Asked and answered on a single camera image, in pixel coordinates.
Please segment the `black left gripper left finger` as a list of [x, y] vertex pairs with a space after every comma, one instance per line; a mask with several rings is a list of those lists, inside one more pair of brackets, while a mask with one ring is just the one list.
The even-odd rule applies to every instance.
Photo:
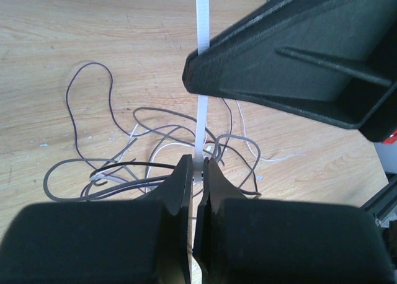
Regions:
[[2, 283], [189, 283], [192, 158], [134, 200], [38, 203], [1, 242]]

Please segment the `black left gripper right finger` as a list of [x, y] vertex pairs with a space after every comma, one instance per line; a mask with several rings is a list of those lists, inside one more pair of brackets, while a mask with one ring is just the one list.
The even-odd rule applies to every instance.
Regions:
[[394, 283], [368, 214], [349, 205], [250, 199], [203, 164], [193, 256], [204, 283]]

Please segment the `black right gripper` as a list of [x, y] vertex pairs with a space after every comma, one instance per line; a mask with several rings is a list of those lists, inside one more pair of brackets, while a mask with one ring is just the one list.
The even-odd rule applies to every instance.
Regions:
[[396, 0], [271, 0], [191, 53], [182, 81], [385, 141], [396, 131]]

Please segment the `white zip tie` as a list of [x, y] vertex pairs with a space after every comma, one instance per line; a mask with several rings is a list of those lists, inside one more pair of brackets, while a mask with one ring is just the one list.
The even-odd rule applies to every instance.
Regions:
[[[210, 0], [195, 0], [197, 53], [200, 56], [210, 46]], [[208, 96], [199, 95], [193, 158], [194, 184], [202, 182], [203, 147], [207, 121]]]

